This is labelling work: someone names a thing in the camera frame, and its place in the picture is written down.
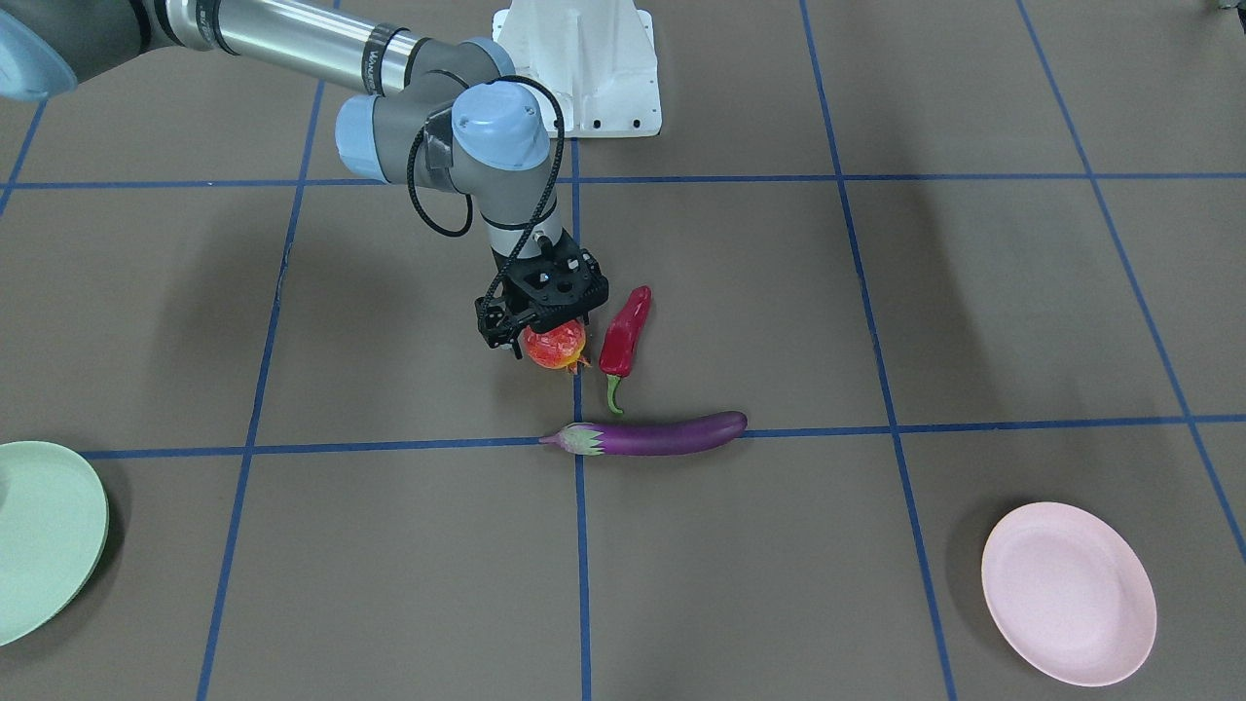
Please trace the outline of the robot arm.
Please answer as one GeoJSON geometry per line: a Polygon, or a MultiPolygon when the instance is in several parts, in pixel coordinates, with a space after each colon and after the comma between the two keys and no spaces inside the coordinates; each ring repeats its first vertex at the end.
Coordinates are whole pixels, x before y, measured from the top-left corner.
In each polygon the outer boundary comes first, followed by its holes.
{"type": "Polygon", "coordinates": [[[351,88],[340,161],[404,186],[441,237],[486,228],[495,276],[473,305],[490,347],[525,355],[525,332],[588,322],[608,301],[596,256],[556,195],[564,112],[493,40],[420,36],[303,1],[5,1],[2,96],[44,102],[156,49],[219,52],[351,88]]]}

